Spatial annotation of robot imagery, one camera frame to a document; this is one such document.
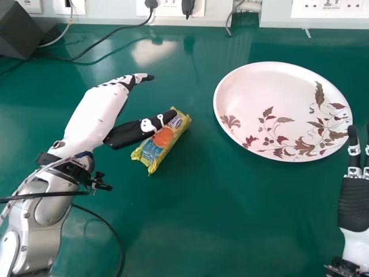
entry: yellow packet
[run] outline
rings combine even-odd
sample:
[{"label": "yellow packet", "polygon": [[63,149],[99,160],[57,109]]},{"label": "yellow packet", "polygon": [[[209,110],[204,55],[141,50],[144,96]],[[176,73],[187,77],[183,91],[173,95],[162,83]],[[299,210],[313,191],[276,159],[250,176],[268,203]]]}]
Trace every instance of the yellow packet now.
[{"label": "yellow packet", "polygon": [[155,135],[144,140],[131,154],[132,160],[139,160],[148,167],[149,175],[157,170],[161,161],[191,124],[189,115],[184,115],[175,107],[171,109],[177,111],[175,118]]}]

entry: green table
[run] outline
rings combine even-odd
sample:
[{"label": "green table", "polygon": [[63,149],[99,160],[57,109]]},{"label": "green table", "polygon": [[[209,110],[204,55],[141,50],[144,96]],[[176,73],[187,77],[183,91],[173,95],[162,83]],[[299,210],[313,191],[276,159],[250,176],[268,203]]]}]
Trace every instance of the green table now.
[{"label": "green table", "polygon": [[[114,190],[75,199],[117,229],[127,254],[124,276],[324,276],[323,265],[344,246],[336,213],[346,149],[303,164],[254,155],[221,130],[213,93],[244,64],[294,63],[342,91],[364,142],[369,32],[312,30],[308,39],[299,29],[258,29],[256,16],[235,22],[232,38],[221,28],[126,30],[80,63],[38,58],[0,77],[0,195],[10,195],[36,168],[35,157],[62,138],[87,89],[152,73],[155,81],[134,89],[118,123],[175,106],[191,115],[189,131],[150,177],[130,160],[136,145],[97,149],[96,169]],[[78,54],[114,28],[74,25],[49,51]],[[0,60],[0,71],[17,62]],[[114,276],[118,261],[110,231],[72,210],[53,276]]]}]

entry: black plug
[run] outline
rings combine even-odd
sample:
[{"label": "black plug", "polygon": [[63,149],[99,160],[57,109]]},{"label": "black plug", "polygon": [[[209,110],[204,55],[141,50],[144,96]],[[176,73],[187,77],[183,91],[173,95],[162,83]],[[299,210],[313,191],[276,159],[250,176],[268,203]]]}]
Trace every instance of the black plug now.
[{"label": "black plug", "polygon": [[150,9],[150,12],[152,12],[159,6],[159,4],[157,3],[156,0],[145,0],[145,6]]},{"label": "black plug", "polygon": [[182,12],[188,20],[195,8],[195,0],[182,0]]}]

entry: plate rim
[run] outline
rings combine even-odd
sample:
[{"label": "plate rim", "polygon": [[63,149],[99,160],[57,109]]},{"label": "plate rim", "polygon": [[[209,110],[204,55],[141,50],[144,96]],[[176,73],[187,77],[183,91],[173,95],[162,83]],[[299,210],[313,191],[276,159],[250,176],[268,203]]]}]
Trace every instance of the plate rim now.
[{"label": "plate rim", "polygon": [[[336,148],[331,154],[329,154],[329,155],[327,155],[327,156],[320,156],[320,157],[318,157],[318,158],[315,158],[315,159],[311,159],[311,160],[282,160],[282,159],[277,159],[277,158],[275,158],[275,157],[273,157],[273,156],[271,156],[271,157],[265,157],[265,156],[263,156],[263,155],[261,155],[261,154],[259,154],[259,153],[256,153],[256,152],[254,152],[254,151],[252,151],[252,150],[250,150],[250,149],[247,149],[247,148],[245,148],[245,147],[243,147],[242,146],[242,144],[243,144],[243,142],[241,142],[241,141],[239,141],[239,139],[237,138],[237,137],[235,137],[226,127],[225,127],[225,125],[222,123],[222,121],[221,121],[221,119],[220,119],[220,117],[221,117],[221,115],[219,114],[219,112],[218,112],[218,109],[217,109],[217,107],[216,107],[216,99],[217,99],[217,96],[218,96],[218,92],[219,92],[219,88],[220,88],[220,86],[222,85],[222,83],[224,82],[224,80],[229,76],[229,75],[231,75],[233,72],[235,72],[235,71],[237,71],[237,70],[240,70],[241,68],[245,68],[245,67],[247,67],[247,66],[251,66],[251,65],[260,65],[260,64],[275,64],[275,65],[288,65],[288,66],[292,66],[292,67],[297,67],[297,68],[300,68],[300,69],[303,69],[303,70],[306,70],[306,71],[309,71],[310,73],[314,73],[315,75],[317,75],[317,76],[319,76],[320,78],[322,78],[322,79],[324,79],[327,83],[329,83],[329,84],[331,84],[333,87],[335,87],[335,89],[336,90],[338,90],[338,92],[340,93],[340,94],[342,94],[342,96],[343,96],[343,98],[346,100],[346,102],[347,102],[347,104],[348,104],[348,106],[349,106],[349,110],[350,110],[350,113],[351,113],[351,117],[352,117],[352,123],[351,124],[353,124],[353,114],[352,114],[352,110],[351,110],[351,107],[350,107],[350,105],[349,105],[349,103],[348,103],[348,101],[347,101],[347,99],[346,99],[346,97],[345,97],[345,95],[334,85],[334,84],[332,84],[329,80],[327,80],[326,78],[324,78],[323,76],[321,76],[320,74],[318,74],[318,73],[316,73],[316,72],[314,72],[314,71],[312,71],[312,70],[310,70],[310,69],[307,69],[307,68],[304,68],[304,67],[302,67],[302,66],[299,66],[299,65],[294,65],[294,64],[292,64],[292,63],[288,63],[288,62],[276,62],[276,61],[263,61],[263,62],[253,62],[253,63],[248,63],[248,64],[246,64],[246,65],[243,65],[243,66],[240,66],[240,67],[238,67],[238,68],[236,68],[236,69],[234,69],[234,70],[232,70],[231,72],[229,72],[227,75],[225,75],[222,79],[221,79],[221,81],[218,83],[218,85],[217,85],[217,87],[216,87],[216,89],[215,89],[215,92],[214,92],[214,97],[213,97],[213,111],[214,111],[214,114],[215,114],[215,117],[216,117],[216,119],[217,119],[217,121],[218,121],[218,123],[219,123],[219,125],[221,126],[221,128],[223,129],[223,131],[225,131],[225,133],[234,141],[234,142],[236,142],[239,146],[241,146],[244,150],[247,150],[247,151],[249,151],[249,152],[251,152],[251,153],[253,153],[253,154],[255,154],[255,155],[258,155],[258,156],[260,156],[260,157],[262,157],[262,158],[265,158],[265,159],[270,159],[270,160],[276,160],[276,161],[278,161],[278,162],[285,162],[285,163],[308,163],[308,162],[313,162],[313,161],[316,161],[316,160],[321,160],[321,159],[324,159],[324,158],[327,158],[327,157],[329,157],[329,156],[332,156],[334,153],[336,153],[337,151],[339,151],[342,147],[339,147],[339,148]],[[348,140],[348,137],[346,137],[345,138],[345,141],[344,141],[344,143],[343,144],[346,144],[346,142],[347,142],[347,140]]]}]

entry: white cable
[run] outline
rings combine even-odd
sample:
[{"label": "white cable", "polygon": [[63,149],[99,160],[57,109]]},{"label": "white cable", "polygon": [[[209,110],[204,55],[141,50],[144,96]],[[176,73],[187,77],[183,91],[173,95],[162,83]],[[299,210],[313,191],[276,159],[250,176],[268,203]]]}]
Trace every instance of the white cable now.
[{"label": "white cable", "polygon": [[227,30],[228,34],[232,36],[232,32],[228,28],[228,22],[231,18],[232,14],[234,14],[237,10],[240,10],[240,7],[244,7],[242,10],[245,10],[246,12],[253,12],[253,13],[259,13],[261,12],[262,7],[262,0],[238,0],[238,2],[234,2],[234,8],[229,13],[227,20],[225,22],[225,29]]},{"label": "white cable", "polygon": [[65,27],[64,31],[62,32],[62,34],[60,36],[58,36],[56,39],[54,39],[53,41],[49,42],[49,43],[46,43],[46,44],[43,44],[43,45],[40,45],[38,46],[38,48],[43,48],[43,47],[47,47],[47,46],[50,46],[56,42],[58,42],[62,37],[64,37],[64,35],[66,34],[66,32],[69,30],[69,27],[72,25],[73,23],[73,2],[71,0],[69,0],[70,2],[70,18],[69,18],[69,21],[68,21],[68,24],[67,24],[67,27]]},{"label": "white cable", "polygon": [[[235,0],[233,7],[235,8],[238,4],[242,2],[241,0]],[[251,13],[259,13],[261,12],[262,0],[246,0],[240,4],[240,6],[236,9],[241,12],[251,12]]]},{"label": "white cable", "polygon": [[249,13],[260,13],[262,4],[260,2],[245,2],[238,7],[238,10],[244,10]]},{"label": "white cable", "polygon": [[302,28],[302,30],[304,30],[304,31],[305,31],[305,33],[306,33],[306,35],[307,35],[307,37],[308,37],[309,39],[311,39],[311,35],[310,35],[309,28]]}]

